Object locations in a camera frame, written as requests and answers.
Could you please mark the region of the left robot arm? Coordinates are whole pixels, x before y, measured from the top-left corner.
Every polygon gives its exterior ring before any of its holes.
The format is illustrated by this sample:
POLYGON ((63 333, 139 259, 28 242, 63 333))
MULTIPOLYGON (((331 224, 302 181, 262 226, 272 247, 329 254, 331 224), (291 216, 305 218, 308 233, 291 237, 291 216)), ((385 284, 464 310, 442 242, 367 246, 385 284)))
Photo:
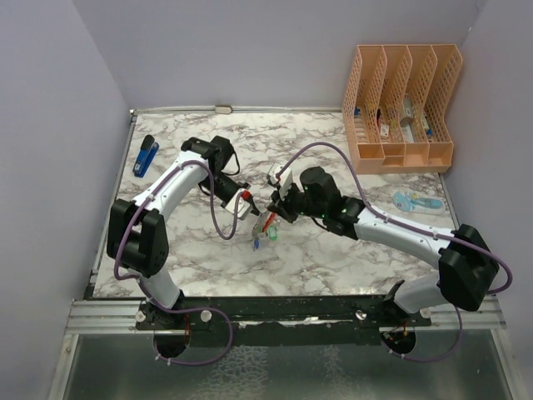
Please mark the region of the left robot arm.
POLYGON ((236 182, 226 165, 237 153, 229 139, 215 136, 207 142, 191 137, 177 159, 148 189, 133 200, 118 198, 111 206, 107 230, 107 255, 114 260, 116 280, 132 279, 157 306, 155 319, 165 328, 182 323, 182 290, 165 267, 169 254, 167 221, 194 188, 210 197, 212 221, 219 236, 231 239, 237 221, 260 214, 250 185, 236 182))

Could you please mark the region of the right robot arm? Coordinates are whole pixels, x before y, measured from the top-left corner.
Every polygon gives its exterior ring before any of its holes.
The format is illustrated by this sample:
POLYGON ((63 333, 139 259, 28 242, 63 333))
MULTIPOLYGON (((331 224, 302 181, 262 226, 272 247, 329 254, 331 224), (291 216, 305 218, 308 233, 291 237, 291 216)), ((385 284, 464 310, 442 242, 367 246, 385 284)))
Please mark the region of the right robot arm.
POLYGON ((268 210, 289 223, 312 218, 329 233, 379 243, 411 255, 435 270, 410 281, 400 280, 385 296, 384 319, 400 326, 423 308, 449 303, 461 310, 478 310, 499 271, 479 232, 463 224, 456 230, 431 228, 373 212, 356 197, 341 195, 333 176, 310 167, 294 183, 291 169, 271 167, 267 180, 275 188, 268 210))

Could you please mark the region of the green tag key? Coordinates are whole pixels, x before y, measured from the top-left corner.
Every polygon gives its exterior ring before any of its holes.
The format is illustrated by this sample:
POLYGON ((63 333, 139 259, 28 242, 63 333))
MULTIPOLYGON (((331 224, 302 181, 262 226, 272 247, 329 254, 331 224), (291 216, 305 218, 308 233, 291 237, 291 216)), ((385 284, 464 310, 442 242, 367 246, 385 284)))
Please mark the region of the green tag key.
POLYGON ((271 241, 278 239, 278 223, 273 222, 267 229, 267 235, 271 241))

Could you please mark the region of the light blue packaged item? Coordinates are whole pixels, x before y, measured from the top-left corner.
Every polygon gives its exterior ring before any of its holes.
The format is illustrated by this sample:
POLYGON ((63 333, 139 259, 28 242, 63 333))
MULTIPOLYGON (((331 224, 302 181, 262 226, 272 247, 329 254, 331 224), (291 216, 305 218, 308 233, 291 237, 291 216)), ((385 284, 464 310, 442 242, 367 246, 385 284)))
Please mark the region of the light blue packaged item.
POLYGON ((416 192, 396 192, 392 196, 394 205, 405 213, 441 215, 446 210, 445 203, 437 197, 427 197, 416 192))

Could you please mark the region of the white table edge clip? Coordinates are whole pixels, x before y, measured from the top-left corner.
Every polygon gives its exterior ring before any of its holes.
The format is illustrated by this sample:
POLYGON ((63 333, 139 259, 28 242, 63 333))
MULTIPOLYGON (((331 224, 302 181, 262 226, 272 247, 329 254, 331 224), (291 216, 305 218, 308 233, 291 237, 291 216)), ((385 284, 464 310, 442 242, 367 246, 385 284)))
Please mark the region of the white table edge clip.
POLYGON ((214 111, 215 113, 220 113, 220 114, 231 114, 233 112, 233 109, 229 105, 216 105, 214 107, 214 111))

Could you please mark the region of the peach plastic file organizer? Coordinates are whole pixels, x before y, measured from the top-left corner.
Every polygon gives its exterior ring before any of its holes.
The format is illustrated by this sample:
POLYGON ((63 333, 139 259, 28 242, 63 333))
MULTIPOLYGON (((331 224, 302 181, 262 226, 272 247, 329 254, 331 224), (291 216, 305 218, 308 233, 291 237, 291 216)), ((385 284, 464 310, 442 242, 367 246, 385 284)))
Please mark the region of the peach plastic file organizer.
POLYGON ((454 144, 445 115, 462 67, 455 44, 356 47, 342 102, 358 173, 443 173, 454 144))

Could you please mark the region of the blue stapler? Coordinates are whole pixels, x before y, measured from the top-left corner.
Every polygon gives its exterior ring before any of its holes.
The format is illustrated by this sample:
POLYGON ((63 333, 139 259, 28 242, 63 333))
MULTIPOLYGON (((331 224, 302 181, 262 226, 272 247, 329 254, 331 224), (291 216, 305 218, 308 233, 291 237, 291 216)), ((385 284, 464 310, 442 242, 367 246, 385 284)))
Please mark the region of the blue stapler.
POLYGON ((159 143, 152 135, 143 138, 139 153, 132 168, 136 178, 143 178, 159 150, 159 143))

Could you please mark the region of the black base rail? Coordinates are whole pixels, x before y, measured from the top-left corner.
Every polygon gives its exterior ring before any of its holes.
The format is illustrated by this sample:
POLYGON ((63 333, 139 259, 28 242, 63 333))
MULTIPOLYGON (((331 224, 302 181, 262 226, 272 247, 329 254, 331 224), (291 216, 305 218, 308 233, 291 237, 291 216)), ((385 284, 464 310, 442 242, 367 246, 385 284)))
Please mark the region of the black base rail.
POLYGON ((136 329, 169 335, 174 342, 235 346, 378 345, 382 328, 428 327, 419 313, 402 317, 386 310, 382 295, 285 297, 186 297, 177 314, 143 301, 136 329))

